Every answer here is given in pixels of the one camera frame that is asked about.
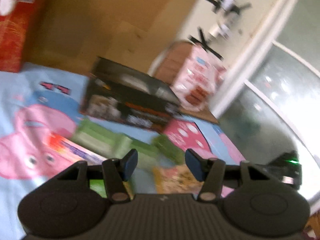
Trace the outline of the black open cardboard box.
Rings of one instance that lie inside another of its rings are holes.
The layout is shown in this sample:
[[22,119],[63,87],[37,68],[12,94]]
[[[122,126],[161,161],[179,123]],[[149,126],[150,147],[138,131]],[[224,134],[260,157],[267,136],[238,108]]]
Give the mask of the black open cardboard box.
[[98,57],[79,111],[93,118],[162,132],[179,113],[180,105],[163,81]]

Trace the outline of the red gift bag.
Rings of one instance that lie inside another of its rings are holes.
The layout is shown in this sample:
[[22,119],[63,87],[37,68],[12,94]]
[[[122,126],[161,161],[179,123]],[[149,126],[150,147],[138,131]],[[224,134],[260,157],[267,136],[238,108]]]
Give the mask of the red gift bag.
[[17,0],[13,11],[1,16],[1,71],[21,70],[28,32],[45,3],[46,0]]

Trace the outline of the brown wooden headboard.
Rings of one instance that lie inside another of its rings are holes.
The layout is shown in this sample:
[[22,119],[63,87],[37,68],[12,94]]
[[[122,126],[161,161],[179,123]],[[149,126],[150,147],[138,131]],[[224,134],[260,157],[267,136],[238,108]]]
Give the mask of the brown wooden headboard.
[[196,0],[47,0],[27,61],[88,73],[98,56],[147,72]]

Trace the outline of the light green snack packet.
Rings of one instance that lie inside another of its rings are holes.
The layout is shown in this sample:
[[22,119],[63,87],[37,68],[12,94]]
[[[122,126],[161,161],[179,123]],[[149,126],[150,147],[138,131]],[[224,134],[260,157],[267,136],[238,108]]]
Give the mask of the light green snack packet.
[[71,141],[105,158],[121,159],[131,150],[133,139],[85,118],[77,126]]

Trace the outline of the pink UHA candy packet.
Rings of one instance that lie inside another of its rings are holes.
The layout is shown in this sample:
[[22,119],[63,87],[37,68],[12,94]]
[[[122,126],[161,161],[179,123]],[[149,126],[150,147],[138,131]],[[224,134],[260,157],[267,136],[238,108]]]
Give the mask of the pink UHA candy packet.
[[54,152],[71,162],[87,161],[88,165],[101,165],[106,160],[102,157],[70,140],[58,135],[50,133],[46,144]]

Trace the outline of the dark green candy packet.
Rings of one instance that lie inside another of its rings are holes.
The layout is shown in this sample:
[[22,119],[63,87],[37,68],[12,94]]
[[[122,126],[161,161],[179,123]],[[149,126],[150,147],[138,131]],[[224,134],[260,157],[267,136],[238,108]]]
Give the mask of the dark green candy packet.
[[176,165],[185,163],[185,152],[177,147],[166,135],[160,134],[153,138],[152,145]]

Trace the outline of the brown seat cushion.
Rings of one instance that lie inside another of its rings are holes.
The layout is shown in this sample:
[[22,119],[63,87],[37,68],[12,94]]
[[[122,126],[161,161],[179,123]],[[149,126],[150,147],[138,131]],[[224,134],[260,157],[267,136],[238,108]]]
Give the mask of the brown seat cushion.
[[[193,43],[186,40],[172,43],[154,59],[148,74],[170,85],[191,53],[193,45]],[[210,112],[208,106],[199,112],[189,111],[181,107],[180,115],[192,116],[212,124],[219,123],[217,118]]]

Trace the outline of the peppa pig bed sheet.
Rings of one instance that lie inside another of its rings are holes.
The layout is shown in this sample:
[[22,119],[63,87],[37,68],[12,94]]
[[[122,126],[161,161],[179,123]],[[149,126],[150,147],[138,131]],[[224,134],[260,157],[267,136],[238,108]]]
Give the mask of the peppa pig bed sheet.
[[[78,112],[87,77],[26,63],[20,73],[1,72],[1,239],[21,239],[17,217],[22,198],[72,163],[51,153],[51,132],[71,138],[84,118]],[[151,144],[157,132],[89,118],[114,133]],[[222,129],[192,116],[178,116],[164,130],[178,147],[196,146],[204,158],[228,164],[244,160]],[[155,193],[152,165],[136,168],[129,182],[133,193]]]

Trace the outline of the pink twisted snack bag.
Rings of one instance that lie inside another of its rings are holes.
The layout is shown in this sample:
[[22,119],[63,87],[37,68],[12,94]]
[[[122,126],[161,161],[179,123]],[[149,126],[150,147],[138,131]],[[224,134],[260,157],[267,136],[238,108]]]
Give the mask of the pink twisted snack bag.
[[171,90],[183,109],[199,112],[224,81],[226,71],[217,56],[206,52],[199,44],[193,45]]

